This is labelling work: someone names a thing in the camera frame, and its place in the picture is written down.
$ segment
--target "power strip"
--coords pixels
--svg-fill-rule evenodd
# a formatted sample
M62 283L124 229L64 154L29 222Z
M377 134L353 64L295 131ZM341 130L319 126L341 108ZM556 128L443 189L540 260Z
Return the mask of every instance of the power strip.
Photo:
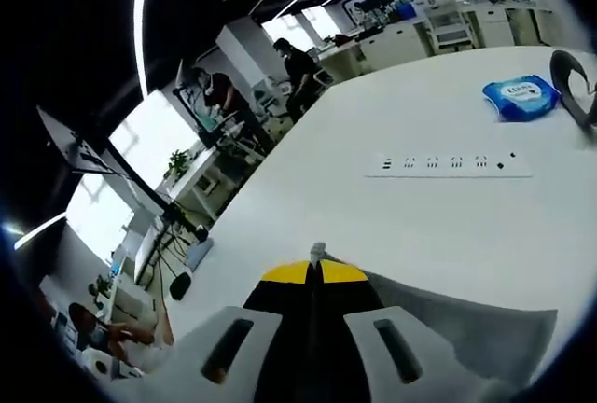
M519 152L378 156L366 177L532 177Z

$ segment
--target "black speaker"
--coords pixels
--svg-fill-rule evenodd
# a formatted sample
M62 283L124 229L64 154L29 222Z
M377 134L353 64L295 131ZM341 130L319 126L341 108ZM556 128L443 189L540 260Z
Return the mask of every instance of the black speaker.
M180 300L185 296L190 287L190 275L186 272L183 272L170 284L170 295L174 300Z

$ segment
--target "blue package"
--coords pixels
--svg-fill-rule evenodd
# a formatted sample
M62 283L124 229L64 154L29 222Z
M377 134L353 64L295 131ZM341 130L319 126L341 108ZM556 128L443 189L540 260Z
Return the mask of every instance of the blue package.
M560 99L560 94L537 75L490 83L483 93L508 121L531 121L545 116Z

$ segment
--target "black ceiling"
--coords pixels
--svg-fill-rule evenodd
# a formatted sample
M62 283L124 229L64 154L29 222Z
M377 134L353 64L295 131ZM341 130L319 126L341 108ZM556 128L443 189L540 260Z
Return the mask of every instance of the black ceiling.
M180 57L210 48L221 27L257 1L146 0L149 88L170 81ZM289 1L265 0L254 18L269 20ZM302 0L291 11L323 1ZM11 19L5 21L2 190L17 222L31 226L58 213L77 181L47 146L36 105L72 125L91 122L110 133L140 103L132 8L133 0L14 0L5 8Z

